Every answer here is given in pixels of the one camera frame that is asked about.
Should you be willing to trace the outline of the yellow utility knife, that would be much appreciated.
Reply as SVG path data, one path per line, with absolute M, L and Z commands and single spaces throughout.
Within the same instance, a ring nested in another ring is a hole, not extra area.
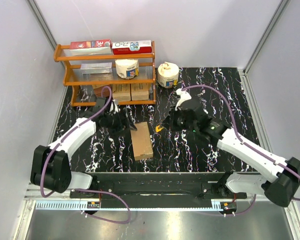
M 157 125 L 156 127 L 155 127 L 155 132 L 156 133 L 159 133 L 160 131 L 162 131 L 164 129 L 164 127 L 161 125 L 161 124 L 159 124 L 159 125 Z

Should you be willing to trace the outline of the brown cardboard express box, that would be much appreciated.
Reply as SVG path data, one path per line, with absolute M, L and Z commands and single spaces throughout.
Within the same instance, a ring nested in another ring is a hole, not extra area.
M 136 123 L 135 126 L 137 130 L 130 131 L 134 160 L 150 159 L 153 157 L 154 152 L 148 123 L 140 122 Z

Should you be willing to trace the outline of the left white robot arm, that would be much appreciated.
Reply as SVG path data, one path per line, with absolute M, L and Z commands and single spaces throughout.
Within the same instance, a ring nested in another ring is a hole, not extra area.
M 77 190 L 88 198 L 98 193 L 98 185 L 85 172 L 72 171 L 70 161 L 80 146 L 99 129 L 107 129 L 112 136 L 122 136 L 137 130 L 126 108 L 118 108 L 111 97 L 100 97 L 95 106 L 86 109 L 74 125 L 61 137 L 47 146 L 39 145 L 33 153 L 30 182 L 52 193 Z

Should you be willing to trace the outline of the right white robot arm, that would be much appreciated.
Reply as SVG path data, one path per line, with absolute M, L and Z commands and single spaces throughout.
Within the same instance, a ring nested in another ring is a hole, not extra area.
M 285 159 L 254 144 L 229 124 L 207 115 L 193 99 L 172 106 L 161 127 L 171 132 L 188 131 L 257 170 L 257 174 L 226 173 L 216 188 L 223 198 L 234 193 L 257 194 L 285 208 L 300 186 L 300 160 Z

